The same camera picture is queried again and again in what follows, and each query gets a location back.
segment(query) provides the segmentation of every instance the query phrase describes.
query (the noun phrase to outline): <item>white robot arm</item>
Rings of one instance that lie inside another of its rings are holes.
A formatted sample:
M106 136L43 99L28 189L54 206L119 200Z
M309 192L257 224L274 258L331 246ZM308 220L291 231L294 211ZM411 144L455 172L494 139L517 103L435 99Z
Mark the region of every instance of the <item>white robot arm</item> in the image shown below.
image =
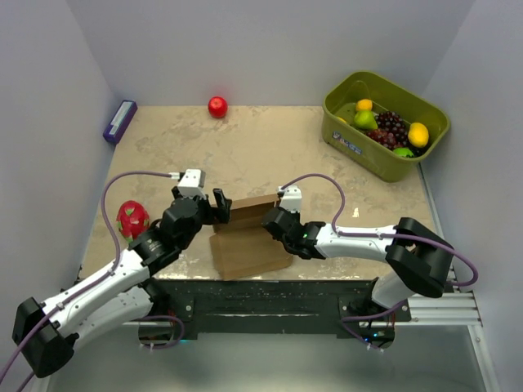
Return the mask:
M31 297L19 305L12 338L37 377L56 372L78 347L112 327L147 316L163 299L151 277L178 259L202 225L229 221L232 202L214 189L217 206L211 206L203 171L171 176L179 180L171 206L120 253L117 265L111 261L44 302Z
M356 257L391 265L393 271L373 286L374 304L390 309L416 293L429 297L443 295L452 255L426 243L390 236L412 234L451 247L415 219L401 218L397 225L365 229L333 228L326 222L303 225L300 223L301 190L296 185L279 188L279 198L279 206L267 212L263 226L287 252L304 259Z

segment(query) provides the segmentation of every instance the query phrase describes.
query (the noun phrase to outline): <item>marble table surface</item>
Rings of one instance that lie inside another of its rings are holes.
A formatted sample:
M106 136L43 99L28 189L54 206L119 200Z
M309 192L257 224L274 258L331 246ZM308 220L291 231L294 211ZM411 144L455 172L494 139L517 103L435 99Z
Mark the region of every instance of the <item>marble table surface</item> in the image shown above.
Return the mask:
M306 173L332 176L346 193L342 226L394 225L411 216L433 227L418 171L388 184L323 142L323 111L304 106L235 106L225 119L210 118L203 106L141 106L118 144L108 179L129 170L178 172L200 168L207 173L205 190L222 188L228 198L274 193L278 185ZM116 181L107 197L114 221L128 199L144 204L152 219L172 201L172 180L130 176ZM336 189L322 179L299 183L302 222L330 221L340 205ZM157 273L163 279L218 279L209 246L212 228L204 227L181 258ZM114 258L114 245L98 209L80 278ZM301 260L287 269L250 279L372 279L390 271L377 261L353 258Z

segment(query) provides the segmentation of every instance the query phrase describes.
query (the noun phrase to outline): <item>brown cardboard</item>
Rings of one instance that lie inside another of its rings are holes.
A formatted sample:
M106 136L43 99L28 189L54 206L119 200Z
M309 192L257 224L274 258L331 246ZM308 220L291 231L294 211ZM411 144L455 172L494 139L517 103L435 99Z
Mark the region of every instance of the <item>brown cardboard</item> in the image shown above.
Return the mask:
M222 279L279 270L293 263L293 256L262 228L263 216L277 201L276 194L235 200L230 222L213 226L211 253Z

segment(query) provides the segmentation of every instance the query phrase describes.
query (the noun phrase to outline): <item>label on basket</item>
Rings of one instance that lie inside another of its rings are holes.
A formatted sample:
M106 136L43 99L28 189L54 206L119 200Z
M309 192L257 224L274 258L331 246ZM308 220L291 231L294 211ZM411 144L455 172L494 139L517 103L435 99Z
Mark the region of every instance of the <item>label on basket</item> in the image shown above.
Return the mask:
M343 139L342 135L339 132L334 131L333 132L333 138L334 138L334 140L339 141L341 144L343 144L344 146L348 147L349 149L351 149L352 151L354 151L358 155L361 155L361 149L356 147L355 145L353 145L350 141L347 141L347 140Z

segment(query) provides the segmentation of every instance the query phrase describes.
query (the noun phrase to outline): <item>yellow lemon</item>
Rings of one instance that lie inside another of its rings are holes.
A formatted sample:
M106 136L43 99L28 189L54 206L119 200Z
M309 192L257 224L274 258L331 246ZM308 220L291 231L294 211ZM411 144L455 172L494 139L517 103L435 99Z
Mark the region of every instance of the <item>yellow lemon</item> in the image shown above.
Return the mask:
M356 112L360 110L372 110L373 102L371 100L359 100L356 104Z
M410 124L409 141L414 147L422 149L428 144L428 129L420 122Z

